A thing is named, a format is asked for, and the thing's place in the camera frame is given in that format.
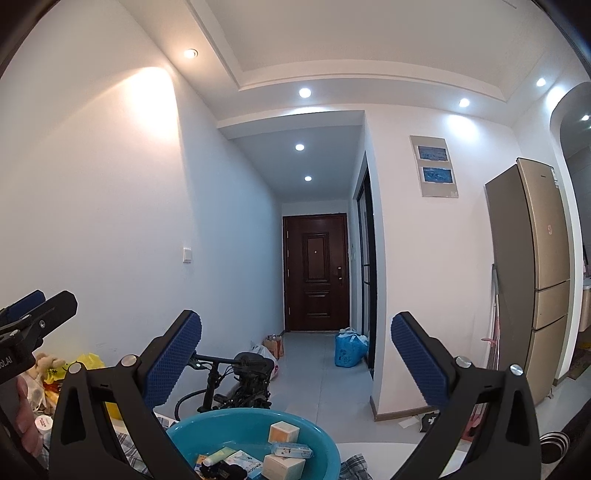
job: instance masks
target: finger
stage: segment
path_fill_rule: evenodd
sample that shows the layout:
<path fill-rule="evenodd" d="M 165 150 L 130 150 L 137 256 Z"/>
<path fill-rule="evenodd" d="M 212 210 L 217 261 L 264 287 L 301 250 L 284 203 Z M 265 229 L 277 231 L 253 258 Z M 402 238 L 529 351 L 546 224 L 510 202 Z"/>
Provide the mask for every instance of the finger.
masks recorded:
<path fill-rule="evenodd" d="M 25 433 L 31 425 L 35 425 L 35 415 L 29 405 L 27 397 L 21 397 L 21 406 L 18 409 L 16 424 L 21 433 Z"/>
<path fill-rule="evenodd" d="M 33 423 L 21 438 L 23 448 L 33 456 L 39 455 L 43 448 L 41 434 Z"/>
<path fill-rule="evenodd" d="M 18 391 L 18 398 L 21 400 L 24 398 L 27 399 L 27 394 L 29 393 L 29 386 L 27 385 L 27 381 L 21 377 L 20 375 L 17 377 L 17 391 Z"/>

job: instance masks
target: gold refrigerator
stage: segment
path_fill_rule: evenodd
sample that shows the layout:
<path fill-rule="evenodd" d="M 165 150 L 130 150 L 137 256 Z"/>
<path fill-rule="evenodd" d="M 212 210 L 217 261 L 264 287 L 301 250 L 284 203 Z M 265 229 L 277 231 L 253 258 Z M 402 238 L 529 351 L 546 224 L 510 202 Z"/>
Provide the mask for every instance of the gold refrigerator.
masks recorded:
<path fill-rule="evenodd" d="M 518 158 L 486 184 L 499 280 L 499 369 L 523 367 L 534 403 L 550 392 L 569 311 L 570 259 L 554 171 Z"/>

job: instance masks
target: plastic basin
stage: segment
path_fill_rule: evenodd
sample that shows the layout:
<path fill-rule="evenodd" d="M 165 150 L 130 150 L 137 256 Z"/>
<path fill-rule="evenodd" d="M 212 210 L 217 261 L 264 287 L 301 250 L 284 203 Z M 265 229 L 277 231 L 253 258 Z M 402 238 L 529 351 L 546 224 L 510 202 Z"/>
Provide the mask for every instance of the plastic basin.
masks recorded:
<path fill-rule="evenodd" d="M 264 408 L 213 410 L 187 418 L 167 432 L 191 466 L 198 455 L 210 455 L 225 446 L 244 450 L 262 461 L 271 453 L 269 428 L 278 421 L 299 427 L 298 443 L 305 443 L 314 452 L 306 460 L 302 480 L 337 480 L 340 456 L 333 440 L 312 422 L 290 413 Z"/>

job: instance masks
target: bicycle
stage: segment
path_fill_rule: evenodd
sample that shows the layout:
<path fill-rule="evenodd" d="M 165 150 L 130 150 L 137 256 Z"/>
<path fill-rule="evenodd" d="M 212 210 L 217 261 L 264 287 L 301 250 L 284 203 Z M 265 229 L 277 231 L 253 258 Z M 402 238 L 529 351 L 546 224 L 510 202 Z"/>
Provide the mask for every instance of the bicycle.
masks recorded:
<path fill-rule="evenodd" d="M 220 364 L 228 365 L 222 374 L 219 372 Z M 199 413 L 222 408 L 271 408 L 269 382 L 275 367 L 272 360 L 253 352 L 241 352 L 233 359 L 198 355 L 197 352 L 193 352 L 187 365 L 194 370 L 209 370 L 207 388 L 191 392 L 177 402 L 174 408 L 176 420 L 180 421 L 178 410 L 181 404 L 200 394 L 204 396 L 203 404 L 197 409 Z M 230 373 L 236 375 L 234 378 L 238 383 L 228 395 L 216 394 L 215 391 Z"/>

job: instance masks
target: gray tile floor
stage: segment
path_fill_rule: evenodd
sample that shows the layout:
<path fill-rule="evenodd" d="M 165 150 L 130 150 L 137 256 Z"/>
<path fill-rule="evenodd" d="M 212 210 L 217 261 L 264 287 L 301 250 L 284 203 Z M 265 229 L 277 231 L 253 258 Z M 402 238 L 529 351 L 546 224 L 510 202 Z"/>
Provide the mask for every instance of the gray tile floor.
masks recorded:
<path fill-rule="evenodd" d="M 419 424 L 403 429 L 398 420 L 374 422 L 369 396 L 372 378 L 362 362 L 353 368 L 335 366 L 335 336 L 323 333 L 285 334 L 285 356 L 271 382 L 273 409 L 304 417 L 325 430 L 336 443 L 418 443 Z M 591 368 L 577 381 L 567 378 L 537 408 L 540 433 L 562 429 L 591 398 Z M 468 442 L 459 448 L 467 450 Z"/>

